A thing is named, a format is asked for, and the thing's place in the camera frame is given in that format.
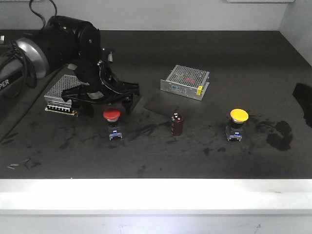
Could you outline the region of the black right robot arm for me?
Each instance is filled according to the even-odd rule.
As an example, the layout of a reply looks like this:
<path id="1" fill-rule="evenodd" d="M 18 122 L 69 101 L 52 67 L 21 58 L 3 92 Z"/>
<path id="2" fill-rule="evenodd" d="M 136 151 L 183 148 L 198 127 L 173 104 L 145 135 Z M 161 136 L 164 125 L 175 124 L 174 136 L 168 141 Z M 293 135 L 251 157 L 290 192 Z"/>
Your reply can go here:
<path id="1" fill-rule="evenodd" d="M 306 84 L 297 83 L 292 95 L 303 110 L 306 124 L 312 127 L 312 88 Z"/>

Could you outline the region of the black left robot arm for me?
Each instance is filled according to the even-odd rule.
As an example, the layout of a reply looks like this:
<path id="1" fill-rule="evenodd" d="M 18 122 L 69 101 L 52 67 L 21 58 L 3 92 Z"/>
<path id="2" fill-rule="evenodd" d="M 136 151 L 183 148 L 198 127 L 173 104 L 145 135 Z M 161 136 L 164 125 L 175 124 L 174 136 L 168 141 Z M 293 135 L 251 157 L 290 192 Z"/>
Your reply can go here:
<path id="1" fill-rule="evenodd" d="M 129 113 L 139 85 L 119 80 L 111 62 L 112 51 L 101 47 L 100 31 L 90 22 L 51 17 L 40 31 L 8 45 L 0 58 L 0 93 L 16 97 L 24 85 L 35 88 L 38 79 L 68 66 L 79 84 L 62 90 L 63 103 L 49 101 L 47 111 L 76 116 L 83 109 L 92 117 L 93 105 L 120 102 Z"/>

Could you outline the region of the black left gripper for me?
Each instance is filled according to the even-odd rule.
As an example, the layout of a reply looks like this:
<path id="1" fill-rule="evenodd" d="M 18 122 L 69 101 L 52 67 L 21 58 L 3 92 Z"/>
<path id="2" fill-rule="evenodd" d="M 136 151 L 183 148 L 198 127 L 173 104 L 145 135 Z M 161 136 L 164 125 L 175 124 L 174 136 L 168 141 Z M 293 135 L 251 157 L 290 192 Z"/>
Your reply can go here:
<path id="1" fill-rule="evenodd" d="M 74 70 L 80 85 L 64 89 L 62 99 L 71 101 L 71 110 L 94 116 L 92 104 L 121 102 L 127 114 L 132 111 L 134 96 L 140 96 L 138 83 L 120 82 L 109 66 L 113 61 L 114 49 L 102 49 L 101 57 L 95 62 L 78 59 Z"/>

